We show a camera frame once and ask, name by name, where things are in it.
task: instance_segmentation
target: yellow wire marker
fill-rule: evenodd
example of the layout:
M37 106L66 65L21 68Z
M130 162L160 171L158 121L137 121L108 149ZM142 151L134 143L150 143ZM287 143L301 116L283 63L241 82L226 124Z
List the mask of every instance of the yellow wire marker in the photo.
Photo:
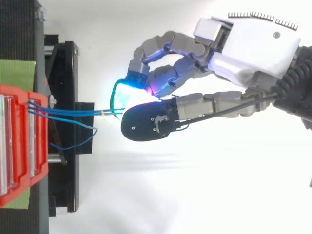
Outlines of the yellow wire marker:
M101 110L101 113L102 113L102 116L103 116L103 120L105 120L105 119L106 119L106 117L105 117L105 113L104 113L104 111L103 111L103 110Z

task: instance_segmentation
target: screw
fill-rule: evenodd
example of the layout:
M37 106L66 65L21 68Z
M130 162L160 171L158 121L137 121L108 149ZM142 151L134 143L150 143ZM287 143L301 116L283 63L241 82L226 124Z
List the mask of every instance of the screw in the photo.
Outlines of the screw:
M79 47L76 47L76 48L74 49L74 55L76 55L76 56L79 56L79 55L80 55L80 48L79 48Z
M40 22L45 22L44 14L46 9L44 7L39 7L35 13L36 19L39 19Z
M274 38L279 38L281 36L281 34L279 33L279 32L275 32L274 34L273 34L273 37Z
M53 95L49 96L49 107L54 108L54 105L57 103L56 99L54 99Z

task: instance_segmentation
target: white wall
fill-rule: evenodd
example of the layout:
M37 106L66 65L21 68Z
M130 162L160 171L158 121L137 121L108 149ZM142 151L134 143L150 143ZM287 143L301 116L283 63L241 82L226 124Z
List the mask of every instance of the white wall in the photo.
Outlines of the white wall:
M169 30L191 35L201 17L270 13L298 23L302 45L312 41L305 0L40 2L47 9L45 32L80 47L79 100L95 102L97 109L109 107L115 81L126 75L142 42ZM178 93L231 89L237 87L209 76L191 80ZM147 143L125 139L113 117L96 118L95 126L94 154L80 160L80 208L74 214L58 210L50 219L52 234L312 232L312 133L298 118L270 107Z

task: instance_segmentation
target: red plastic bin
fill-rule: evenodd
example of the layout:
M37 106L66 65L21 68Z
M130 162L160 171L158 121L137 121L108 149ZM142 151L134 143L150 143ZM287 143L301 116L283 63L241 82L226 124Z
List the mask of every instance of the red plastic bin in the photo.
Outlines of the red plastic bin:
M4 195L0 194L0 207L3 207L48 173L47 119L35 116L36 173L32 178L30 176L28 136L28 118L31 115L28 113L28 100L33 99L39 105L47 107L48 98L41 94L27 92L8 85L0 85L0 95L1 100L5 100L5 105L2 107L2 110L5 109L5 111L2 111L2 113L5 113L6 123L5 134L2 133L2 136L6 136L5 151L1 151L2 153L5 152L2 159L4 159L4 155L6 159L3 161L5 166L2 166L2 169L5 167L7 169L7 192ZM0 183L5 181L3 175Z

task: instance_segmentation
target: green tape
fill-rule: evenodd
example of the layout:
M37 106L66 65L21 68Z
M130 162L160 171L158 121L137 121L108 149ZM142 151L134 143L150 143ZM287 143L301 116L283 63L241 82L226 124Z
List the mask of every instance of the green tape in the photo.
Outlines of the green tape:
M0 60L0 84L19 87L33 91L36 62ZM28 209L30 188L22 195L4 206L6 209Z
M27 188L22 195L15 198L9 204L3 207L3 209L28 209L30 197L30 188Z
M33 91L36 62L0 60L0 84Z

